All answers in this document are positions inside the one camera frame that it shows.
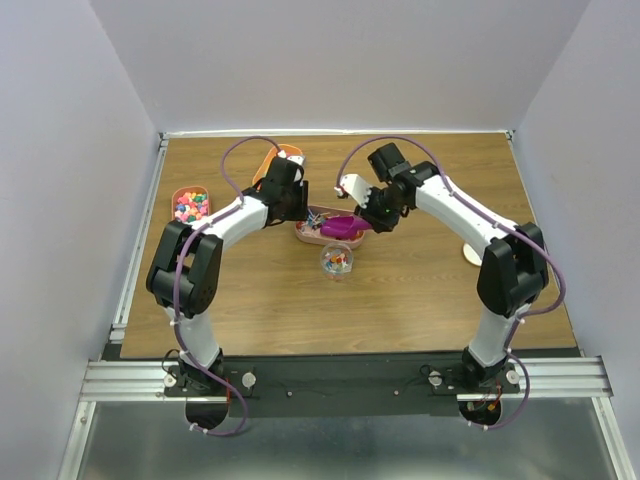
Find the orange tray of star candies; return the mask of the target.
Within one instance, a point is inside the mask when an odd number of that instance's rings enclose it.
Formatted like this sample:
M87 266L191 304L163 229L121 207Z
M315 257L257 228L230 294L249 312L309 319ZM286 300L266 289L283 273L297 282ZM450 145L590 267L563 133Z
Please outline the orange tray of star candies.
M303 153L303 151L301 149L299 149L298 147L295 147L293 145L280 143L278 149L276 149L275 147L272 147L269 150L269 152L266 154L263 162L261 163L261 165L257 169L256 173L254 174L253 179L252 179L252 183L253 184L257 183L259 180L263 179L266 176L268 168L269 168L272 160L275 157L277 157L276 154L277 154L277 152L279 150L285 150L289 154L303 154L304 155L304 153Z

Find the pink tray of lollipops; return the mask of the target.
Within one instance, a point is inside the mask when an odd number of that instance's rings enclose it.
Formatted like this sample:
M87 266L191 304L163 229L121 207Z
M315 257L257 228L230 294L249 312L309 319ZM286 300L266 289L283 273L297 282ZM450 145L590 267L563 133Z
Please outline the pink tray of lollipops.
M344 242L351 249L355 249L363 242L365 233L368 230L360 232L357 237L351 240L326 237L320 233L320 228L327 219L335 216L349 215L355 214L348 210L311 205L308 207L307 218L303 221L298 221L294 227L294 231L298 239L303 243L327 245L331 242Z

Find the clear plastic cup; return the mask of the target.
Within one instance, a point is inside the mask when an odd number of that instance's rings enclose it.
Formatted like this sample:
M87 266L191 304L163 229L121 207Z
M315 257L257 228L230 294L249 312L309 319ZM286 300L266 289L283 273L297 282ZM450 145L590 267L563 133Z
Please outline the clear plastic cup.
M351 248L344 242L331 242L320 253L320 267L330 280L345 279L353 270L354 256Z

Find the magenta plastic scoop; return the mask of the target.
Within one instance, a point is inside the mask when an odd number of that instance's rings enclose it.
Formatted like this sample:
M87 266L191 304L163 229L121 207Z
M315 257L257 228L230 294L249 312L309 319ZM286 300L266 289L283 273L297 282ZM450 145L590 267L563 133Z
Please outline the magenta plastic scoop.
M323 236L351 240L360 232L371 229L369 222L355 215L335 216L327 219L320 228Z

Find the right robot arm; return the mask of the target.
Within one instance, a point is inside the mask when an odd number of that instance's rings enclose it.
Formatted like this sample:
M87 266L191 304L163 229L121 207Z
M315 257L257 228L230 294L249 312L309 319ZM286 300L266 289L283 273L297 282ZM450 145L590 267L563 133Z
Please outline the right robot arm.
M459 371L467 389L485 390L503 370L518 324L549 283L540 228L495 214L456 187L434 158L412 165L395 143L376 149L368 162L378 186L345 172L336 180L336 191L356 202L356 216L385 233L420 210L441 221L479 256L476 291L483 309Z

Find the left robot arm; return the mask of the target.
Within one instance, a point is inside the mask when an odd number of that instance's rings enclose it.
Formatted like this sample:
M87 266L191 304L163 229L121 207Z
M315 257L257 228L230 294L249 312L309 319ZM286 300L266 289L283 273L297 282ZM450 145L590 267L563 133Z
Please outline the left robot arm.
M302 155L276 156L265 176L224 209L192 226L174 220L164 228L146 288L169 316L187 382L201 395L234 389L222 377L209 315L223 254L254 232L306 218L304 163Z

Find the white round lid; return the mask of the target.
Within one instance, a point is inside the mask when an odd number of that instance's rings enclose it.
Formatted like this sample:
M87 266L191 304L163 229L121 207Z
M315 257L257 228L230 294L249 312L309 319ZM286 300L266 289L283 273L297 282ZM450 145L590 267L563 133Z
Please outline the white round lid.
M467 262L471 265L480 267L482 263L481 256L471 247L470 244L465 243L462 247L462 253Z

